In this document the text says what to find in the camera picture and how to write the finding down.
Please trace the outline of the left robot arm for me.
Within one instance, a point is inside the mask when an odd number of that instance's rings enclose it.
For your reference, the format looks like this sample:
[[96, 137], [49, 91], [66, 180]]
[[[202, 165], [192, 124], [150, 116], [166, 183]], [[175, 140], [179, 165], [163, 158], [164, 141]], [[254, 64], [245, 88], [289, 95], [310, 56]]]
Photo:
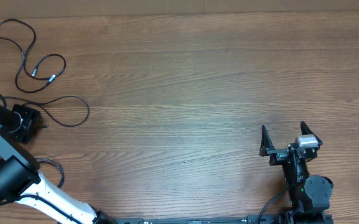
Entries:
[[21, 147], [41, 127], [40, 111], [18, 104], [8, 109], [5, 99], [0, 99], [0, 206], [27, 205], [58, 223], [113, 223], [101, 210], [75, 200], [47, 180], [40, 161]]

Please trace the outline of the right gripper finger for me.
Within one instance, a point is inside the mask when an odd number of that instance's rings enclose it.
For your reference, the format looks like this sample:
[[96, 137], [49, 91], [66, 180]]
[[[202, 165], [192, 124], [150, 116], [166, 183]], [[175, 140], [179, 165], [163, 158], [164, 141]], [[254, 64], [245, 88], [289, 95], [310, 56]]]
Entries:
[[323, 145], [322, 140], [313, 131], [310, 130], [310, 128], [308, 127], [308, 125], [306, 125], [304, 121], [301, 121], [300, 128], [302, 135], [312, 134], [316, 138], [318, 146]]
[[261, 145], [259, 149], [259, 155], [261, 157], [269, 156], [272, 151], [275, 150], [275, 147], [272, 143], [271, 138], [269, 137], [268, 130], [265, 125], [261, 127]]

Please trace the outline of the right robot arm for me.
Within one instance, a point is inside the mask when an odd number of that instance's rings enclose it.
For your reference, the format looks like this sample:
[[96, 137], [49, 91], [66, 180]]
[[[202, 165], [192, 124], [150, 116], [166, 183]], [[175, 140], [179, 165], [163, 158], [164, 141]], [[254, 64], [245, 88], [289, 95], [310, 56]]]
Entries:
[[[286, 188], [270, 199], [261, 209], [257, 223], [333, 223], [325, 211], [330, 207], [333, 182], [325, 176], [310, 175], [307, 163], [317, 157], [323, 145], [305, 122], [300, 123], [301, 135], [284, 149], [276, 149], [266, 126], [261, 127], [259, 155], [269, 157], [270, 166], [281, 166]], [[276, 215], [267, 215], [267, 208], [284, 194], [291, 206]]]

